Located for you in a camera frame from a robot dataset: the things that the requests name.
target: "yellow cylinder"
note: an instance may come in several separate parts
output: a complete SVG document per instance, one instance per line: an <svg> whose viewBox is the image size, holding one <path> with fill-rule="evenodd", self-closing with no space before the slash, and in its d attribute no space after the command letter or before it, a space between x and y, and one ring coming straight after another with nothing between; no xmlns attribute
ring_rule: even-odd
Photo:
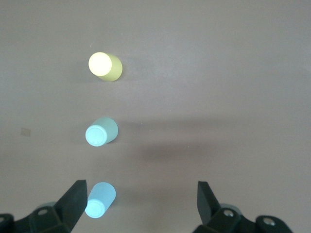
<svg viewBox="0 0 311 233"><path fill-rule="evenodd" d="M117 80L122 74L122 63L112 54L96 52L88 61L90 71L100 79L108 82Z"/></svg>

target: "blue cup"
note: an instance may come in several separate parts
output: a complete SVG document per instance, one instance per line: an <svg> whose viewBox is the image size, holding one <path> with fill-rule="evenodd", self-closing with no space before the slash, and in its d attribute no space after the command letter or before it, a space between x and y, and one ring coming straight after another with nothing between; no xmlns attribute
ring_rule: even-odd
<svg viewBox="0 0 311 233"><path fill-rule="evenodd" d="M86 140L90 145L100 147L114 140L118 135L118 131L118 126L113 119L102 117L88 127Z"/></svg>
<svg viewBox="0 0 311 233"><path fill-rule="evenodd" d="M116 190L111 184L97 183L88 196L86 214L91 218L103 216L115 198Z"/></svg>

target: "gray floor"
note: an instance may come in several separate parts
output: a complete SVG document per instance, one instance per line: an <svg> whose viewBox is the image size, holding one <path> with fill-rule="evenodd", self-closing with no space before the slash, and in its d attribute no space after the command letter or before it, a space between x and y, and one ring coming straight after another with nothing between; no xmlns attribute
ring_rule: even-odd
<svg viewBox="0 0 311 233"><path fill-rule="evenodd" d="M308 0L2 0L0 212L105 181L115 202L74 233L191 233L200 180L309 233L310 22ZM89 71L98 51L122 61L117 81ZM120 133L95 148L103 116Z"/></svg>

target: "pale yellow circular top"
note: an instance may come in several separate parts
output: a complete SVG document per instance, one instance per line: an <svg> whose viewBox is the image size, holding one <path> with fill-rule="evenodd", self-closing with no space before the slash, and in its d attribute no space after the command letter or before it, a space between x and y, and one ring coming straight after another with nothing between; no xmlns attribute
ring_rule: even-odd
<svg viewBox="0 0 311 233"><path fill-rule="evenodd" d="M89 58L88 67L96 76L104 76L110 72L112 62L106 53L96 52Z"/></svg>

